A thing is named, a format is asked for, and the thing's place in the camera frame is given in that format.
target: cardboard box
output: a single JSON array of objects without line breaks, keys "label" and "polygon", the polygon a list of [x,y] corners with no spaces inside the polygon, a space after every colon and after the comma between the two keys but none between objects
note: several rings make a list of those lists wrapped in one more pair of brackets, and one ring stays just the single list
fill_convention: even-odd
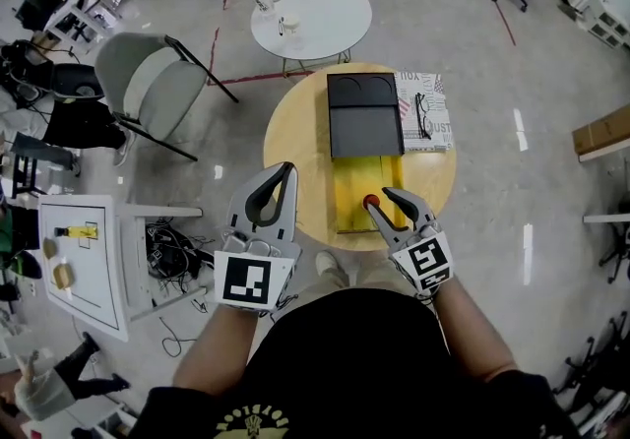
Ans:
[{"label": "cardboard box", "polygon": [[597,151],[630,138],[630,105],[573,132],[573,147],[578,156]]}]

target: person's arm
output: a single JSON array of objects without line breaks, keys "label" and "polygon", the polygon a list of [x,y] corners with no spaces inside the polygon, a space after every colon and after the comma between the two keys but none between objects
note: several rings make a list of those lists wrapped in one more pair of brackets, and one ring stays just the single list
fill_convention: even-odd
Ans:
[{"label": "person's arm", "polygon": [[258,314],[219,306],[173,377],[173,386],[219,396],[245,371]]},{"label": "person's arm", "polygon": [[487,382],[502,372],[518,370],[510,348],[457,277],[440,286],[434,305],[446,344],[468,374]]}]

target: white desk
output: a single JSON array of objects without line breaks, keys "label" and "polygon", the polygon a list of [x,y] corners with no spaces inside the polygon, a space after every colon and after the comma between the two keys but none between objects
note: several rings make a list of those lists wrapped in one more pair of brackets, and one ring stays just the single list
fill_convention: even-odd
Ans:
[{"label": "white desk", "polygon": [[[109,0],[96,0],[96,1],[100,4],[100,6],[102,6],[105,10],[107,10],[107,12],[109,12],[112,16],[114,16],[115,18],[121,19],[120,14],[116,12],[116,10],[113,8],[113,5],[109,3]],[[45,30],[54,33],[56,36],[66,41],[74,48],[82,52],[87,52],[86,45],[84,43],[80,43],[74,40],[70,36],[70,33],[71,33],[70,31],[63,32],[62,30],[57,28],[57,25],[61,23],[61,21],[63,21],[69,14],[76,16],[77,19],[79,19],[83,23],[86,23],[99,36],[110,37],[112,36],[112,33],[106,27],[104,27],[99,21],[97,21],[94,17],[92,17],[89,12],[81,10],[79,7],[77,7],[78,2],[79,0],[65,0],[65,3],[61,6],[61,8],[58,11],[56,11],[52,16],[50,16],[50,19],[46,23]]]},{"label": "white desk", "polygon": [[[347,53],[365,36],[372,23],[372,7],[368,0],[280,0],[276,2],[276,16],[264,18],[258,8],[251,19],[252,33],[265,50],[283,59],[302,61],[323,59]],[[300,19],[296,47],[280,36],[278,19],[283,14],[297,14]]]},{"label": "white desk", "polygon": [[[52,239],[57,255],[43,259],[48,298],[70,314],[128,341],[128,324],[182,300],[206,293],[198,288],[154,307],[148,274],[145,220],[148,217],[200,217],[199,208],[118,204],[111,196],[40,196],[39,240]],[[55,237],[55,227],[95,224],[97,239]],[[74,283],[56,287],[52,271],[65,262]]]}]

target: round wooden table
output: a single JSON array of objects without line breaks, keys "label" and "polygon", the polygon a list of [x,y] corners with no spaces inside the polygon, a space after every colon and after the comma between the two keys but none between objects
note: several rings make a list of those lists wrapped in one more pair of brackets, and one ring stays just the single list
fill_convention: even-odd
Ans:
[{"label": "round wooden table", "polygon": [[[300,81],[280,102],[265,135],[265,167],[288,160],[298,172],[296,227],[312,238],[345,250],[387,248],[379,232],[337,234],[326,76],[329,73],[396,72],[370,63],[347,63],[320,70]],[[424,198],[437,216],[455,181],[457,155],[403,155],[403,186]]]}]

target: sneaker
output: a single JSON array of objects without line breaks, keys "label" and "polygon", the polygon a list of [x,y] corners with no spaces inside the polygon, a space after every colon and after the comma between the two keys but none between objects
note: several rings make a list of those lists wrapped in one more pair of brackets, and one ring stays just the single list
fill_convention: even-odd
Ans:
[{"label": "sneaker", "polygon": [[330,269],[335,269],[340,271],[339,263],[337,259],[333,256],[332,253],[327,252],[326,250],[322,252],[318,252],[315,256],[315,269],[317,270],[317,274],[321,277],[322,274]]},{"label": "sneaker", "polygon": [[131,147],[134,145],[136,141],[136,133],[131,132],[128,129],[123,129],[122,132],[125,134],[125,143],[122,144],[122,147],[116,151],[116,157],[114,159],[114,166],[122,166],[123,162],[127,160],[127,156],[129,155],[129,151]]},{"label": "sneaker", "polygon": [[131,384],[125,378],[121,377],[115,372],[111,375],[111,379],[118,384],[118,387],[120,389],[118,390],[118,392],[131,388]]},{"label": "sneaker", "polygon": [[96,341],[88,333],[83,333],[83,339],[85,340],[86,345],[88,345],[94,353],[100,351],[100,347],[96,344]]},{"label": "sneaker", "polygon": [[9,282],[3,285],[5,288],[5,291],[8,292],[7,296],[10,297],[8,300],[13,302],[13,301],[19,301],[22,296],[20,295],[20,289],[18,288],[18,279],[16,279],[14,282]]}]

